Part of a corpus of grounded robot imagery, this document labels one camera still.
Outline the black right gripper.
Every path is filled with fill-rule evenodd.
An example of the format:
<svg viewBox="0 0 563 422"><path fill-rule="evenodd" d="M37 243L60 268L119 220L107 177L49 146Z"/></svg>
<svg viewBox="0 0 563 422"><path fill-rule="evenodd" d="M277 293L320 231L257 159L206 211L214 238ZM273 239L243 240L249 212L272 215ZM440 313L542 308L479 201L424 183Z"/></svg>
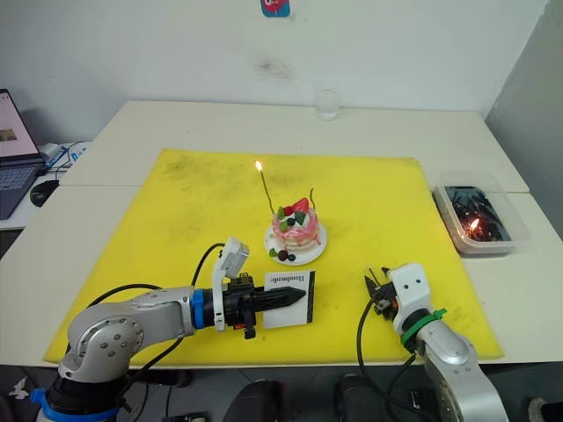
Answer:
<svg viewBox="0 0 563 422"><path fill-rule="evenodd" d="M380 286L373 270L368 267L364 274L364 281L370 299L374 303L375 312L384 320L393 320L398 314L397 292L391 283L391 269L386 266L381 267L385 277L385 283Z"/></svg>

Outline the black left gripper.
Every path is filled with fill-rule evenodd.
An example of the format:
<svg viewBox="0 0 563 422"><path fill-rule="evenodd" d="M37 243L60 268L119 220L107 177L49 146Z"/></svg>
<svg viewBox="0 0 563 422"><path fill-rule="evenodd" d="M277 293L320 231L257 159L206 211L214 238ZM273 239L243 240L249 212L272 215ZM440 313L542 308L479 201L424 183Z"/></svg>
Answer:
<svg viewBox="0 0 563 422"><path fill-rule="evenodd" d="M281 309L297 303L306 291L295 287L277 287L264 290L255 287L248 273L231 279L223 292L225 324L234 330L242 330L245 339L256 337L256 313Z"/></svg>

